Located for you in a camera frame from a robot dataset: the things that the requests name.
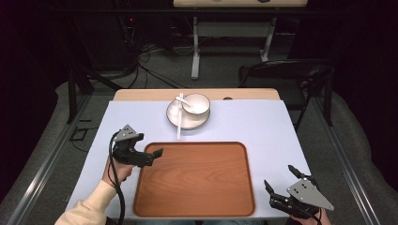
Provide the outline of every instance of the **spoon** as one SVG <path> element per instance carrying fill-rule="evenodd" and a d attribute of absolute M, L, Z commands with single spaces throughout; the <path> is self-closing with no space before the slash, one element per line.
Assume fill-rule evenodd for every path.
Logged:
<path fill-rule="evenodd" d="M 176 97 L 176 100 L 179 100 L 181 102 L 184 102 L 185 104 L 187 104 L 190 108 L 192 107 L 192 105 L 184 98 L 182 97 Z"/>
<path fill-rule="evenodd" d="M 179 93 L 179 97 L 176 98 L 183 98 L 184 95 L 182 93 Z M 178 104 L 178 125 L 176 127 L 176 138 L 179 140 L 181 136 L 181 119 L 182 119 L 182 103 L 180 102 Z"/>

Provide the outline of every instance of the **wooden tray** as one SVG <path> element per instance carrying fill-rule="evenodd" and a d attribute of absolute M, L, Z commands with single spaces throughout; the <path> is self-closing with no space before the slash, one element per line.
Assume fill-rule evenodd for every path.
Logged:
<path fill-rule="evenodd" d="M 240 142 L 154 142 L 140 171 L 133 212 L 144 218 L 248 217 L 254 212 L 246 147 Z"/>

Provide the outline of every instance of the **human hand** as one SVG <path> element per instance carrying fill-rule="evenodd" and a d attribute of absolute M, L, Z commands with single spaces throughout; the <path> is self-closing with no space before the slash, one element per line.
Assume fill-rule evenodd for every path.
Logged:
<path fill-rule="evenodd" d="M 321 220 L 321 222 L 322 222 L 322 225 L 330 225 L 330 224 L 331 224 L 330 221 L 329 221 L 328 216 L 326 215 L 325 209 L 321 208 L 321 209 L 319 210 L 319 212 L 318 212 L 317 214 L 315 214 L 315 216 L 316 216 L 317 218 L 321 217 L 320 220 Z M 292 215 L 290 215 L 290 217 L 291 217 L 292 219 L 294 219 L 295 221 L 301 223 L 302 225 L 318 225 L 318 222 L 317 222 L 315 219 L 313 219 L 312 217 L 307 218 L 307 219 L 305 219 L 305 218 L 294 217 L 294 216 L 292 216 Z"/>
<path fill-rule="evenodd" d="M 111 160 L 108 157 L 106 161 L 105 170 L 103 171 L 102 180 L 105 181 L 108 185 L 114 187 L 115 186 L 114 170 L 110 164 Z M 134 165 L 126 165 L 123 163 L 119 163 L 116 159 L 114 159 L 114 165 L 119 184 L 121 184 L 124 180 L 126 180 L 127 177 L 131 175 L 131 170 L 133 167 L 135 167 Z"/>

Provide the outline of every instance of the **table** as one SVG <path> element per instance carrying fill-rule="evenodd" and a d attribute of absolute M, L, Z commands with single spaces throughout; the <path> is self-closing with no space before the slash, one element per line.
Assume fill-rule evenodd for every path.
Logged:
<path fill-rule="evenodd" d="M 299 8 L 307 0 L 271 0 L 261 3 L 257 0 L 175 0 L 176 8 Z M 199 37 L 265 37 L 264 49 L 260 50 L 261 61 L 268 60 L 269 47 L 275 30 L 276 18 L 270 22 L 198 22 L 193 17 L 193 60 L 191 78 L 199 78 Z"/>
<path fill-rule="evenodd" d="M 310 171 L 284 103 L 279 100 L 276 90 L 266 88 L 119 90 L 103 116 L 67 208 L 86 198 L 94 189 L 102 175 L 99 168 L 105 165 L 110 138 L 126 124 L 145 134 L 135 146 L 138 151 L 144 150 L 149 143 L 177 142 L 176 127 L 166 119 L 165 110 L 179 92 L 184 95 L 201 93 L 211 100 L 209 120 L 198 129 L 183 130 L 181 142 L 243 143 L 247 148 L 255 201 L 254 213 L 249 218 L 287 217 L 287 214 L 270 208 L 264 179 L 276 192 L 287 194 L 285 189 L 297 182 L 287 165 L 294 165 L 303 173 L 310 174 Z M 246 119 L 237 119 L 245 114 L 248 115 Z M 132 211 L 138 178 L 139 169 L 135 168 L 122 185 L 126 219 L 153 219 L 137 217 Z M 111 201 L 106 214 L 118 218 L 117 197 Z"/>

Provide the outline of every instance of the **white sleeve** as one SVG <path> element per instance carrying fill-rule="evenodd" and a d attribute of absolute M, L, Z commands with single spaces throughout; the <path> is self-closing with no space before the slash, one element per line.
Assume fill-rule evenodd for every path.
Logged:
<path fill-rule="evenodd" d="M 78 201 L 55 224 L 105 224 L 105 209 L 115 195 L 115 188 L 101 180 L 87 199 Z"/>

